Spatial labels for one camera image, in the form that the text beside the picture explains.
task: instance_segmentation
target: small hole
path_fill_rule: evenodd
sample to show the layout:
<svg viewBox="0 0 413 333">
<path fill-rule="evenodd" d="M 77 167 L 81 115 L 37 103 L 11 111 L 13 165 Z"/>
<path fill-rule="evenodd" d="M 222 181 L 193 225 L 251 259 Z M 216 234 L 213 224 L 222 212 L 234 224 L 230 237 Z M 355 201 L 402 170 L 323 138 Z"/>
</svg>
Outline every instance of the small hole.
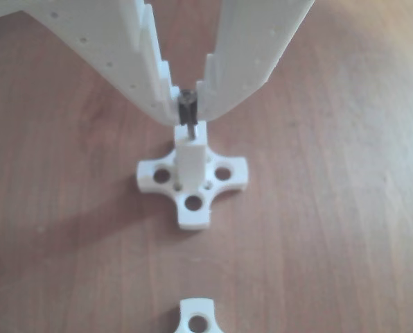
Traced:
<svg viewBox="0 0 413 333">
<path fill-rule="evenodd" d="M 204 189 L 212 189 L 213 188 L 213 183 L 212 182 L 206 182 L 204 185 Z"/>
<path fill-rule="evenodd" d="M 178 182 L 176 182 L 176 183 L 173 185 L 173 189 L 174 189 L 176 192 L 178 192 L 178 191 L 181 191 L 181 190 L 182 190 L 182 186 L 181 186 Z"/>
<path fill-rule="evenodd" d="M 185 207 L 188 208 L 189 210 L 192 210 L 195 212 L 196 210 L 199 210 L 202 206 L 202 199 L 199 198 L 198 196 L 189 196 L 185 200 Z"/>
<path fill-rule="evenodd" d="M 202 316 L 194 316 L 188 322 L 188 327 L 193 333 L 203 333 L 208 329 L 208 321 Z"/>
<path fill-rule="evenodd" d="M 223 167 L 217 168 L 214 174 L 216 175 L 216 178 L 219 180 L 228 180 L 231 178 L 231 171 Z"/>
<path fill-rule="evenodd" d="M 166 169 L 158 169 L 154 172 L 152 179 L 158 184 L 164 184 L 170 180 L 170 172 Z"/>
</svg>

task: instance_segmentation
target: wooden table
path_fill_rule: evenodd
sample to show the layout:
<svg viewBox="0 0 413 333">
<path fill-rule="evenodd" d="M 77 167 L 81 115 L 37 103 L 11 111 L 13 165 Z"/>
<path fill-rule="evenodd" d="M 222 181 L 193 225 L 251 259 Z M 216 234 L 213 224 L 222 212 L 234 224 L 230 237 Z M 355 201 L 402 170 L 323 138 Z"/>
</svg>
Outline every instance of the wooden table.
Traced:
<svg viewBox="0 0 413 333">
<path fill-rule="evenodd" d="M 153 1 L 174 81 L 219 1 Z M 0 333 L 173 332 L 182 298 L 225 333 L 413 333 L 413 0 L 317 0 L 270 81 L 209 125 L 246 191 L 182 232 L 136 163 L 172 129 L 46 28 L 0 19 Z"/>
</svg>

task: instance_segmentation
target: partial white plastic piece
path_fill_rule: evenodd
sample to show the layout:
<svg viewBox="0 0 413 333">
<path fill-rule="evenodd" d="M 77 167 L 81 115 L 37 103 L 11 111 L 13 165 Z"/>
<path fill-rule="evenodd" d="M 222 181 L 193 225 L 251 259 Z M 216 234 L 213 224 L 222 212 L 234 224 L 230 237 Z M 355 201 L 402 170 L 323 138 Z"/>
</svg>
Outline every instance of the partial white plastic piece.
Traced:
<svg viewBox="0 0 413 333">
<path fill-rule="evenodd" d="M 179 88 L 161 59 L 151 5 L 143 0 L 57 0 L 25 11 L 154 120 L 178 124 Z"/>
<path fill-rule="evenodd" d="M 205 333 L 223 333 L 216 322 L 214 301 L 208 298 L 187 298 L 180 301 L 180 322 L 175 333 L 193 333 L 190 329 L 190 320 L 194 317 L 205 320 Z"/>
<path fill-rule="evenodd" d="M 314 0 L 222 0 L 214 54 L 197 82 L 198 119 L 230 111 L 270 77 Z"/>
<path fill-rule="evenodd" d="M 208 147 L 205 121 L 199 122 L 193 141 L 186 126 L 176 126 L 174 140 L 175 149 L 166 157 L 139 162 L 137 184 L 142 192 L 165 194 L 175 201 L 181 229 L 208 228 L 213 199 L 224 191 L 246 188 L 247 161 L 215 154 Z M 157 172 L 167 172 L 168 179 L 155 179 Z"/>
<path fill-rule="evenodd" d="M 34 3 L 46 2 L 50 0 L 0 0 L 0 16 L 18 12 Z"/>
</svg>

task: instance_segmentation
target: plastic mount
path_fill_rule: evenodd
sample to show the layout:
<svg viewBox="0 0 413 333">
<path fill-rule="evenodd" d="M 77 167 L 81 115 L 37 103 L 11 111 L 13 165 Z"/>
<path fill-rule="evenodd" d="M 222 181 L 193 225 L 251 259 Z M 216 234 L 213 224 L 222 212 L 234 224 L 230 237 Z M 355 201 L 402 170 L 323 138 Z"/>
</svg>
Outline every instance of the plastic mount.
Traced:
<svg viewBox="0 0 413 333">
<path fill-rule="evenodd" d="M 188 139 L 186 126 L 175 126 L 175 148 L 158 160 L 140 161 L 137 184 L 145 193 L 160 193 L 177 206 L 179 227 L 201 230 L 209 227 L 210 206 L 220 193 L 244 189 L 248 166 L 244 157 L 226 157 L 208 147 L 207 124 L 200 121 L 197 137 Z M 158 173 L 166 173 L 163 180 Z"/>
<path fill-rule="evenodd" d="M 209 298 L 187 298 L 180 301 L 180 322 L 175 333 L 193 333 L 190 328 L 190 320 L 200 317 L 205 322 L 205 330 L 208 333 L 223 333 L 216 322 L 214 315 L 214 301 Z"/>
</svg>

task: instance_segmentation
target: metal screw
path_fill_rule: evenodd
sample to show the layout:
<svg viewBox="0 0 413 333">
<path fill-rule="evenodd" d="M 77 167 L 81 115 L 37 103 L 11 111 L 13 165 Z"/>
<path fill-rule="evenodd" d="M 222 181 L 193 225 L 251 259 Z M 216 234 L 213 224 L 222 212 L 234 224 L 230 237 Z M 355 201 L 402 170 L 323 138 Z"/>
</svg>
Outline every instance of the metal screw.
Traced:
<svg viewBox="0 0 413 333">
<path fill-rule="evenodd" d="M 181 90 L 178 102 L 180 124 L 186 124 L 188 138 L 194 140 L 197 128 L 197 92 L 190 89 Z"/>
</svg>

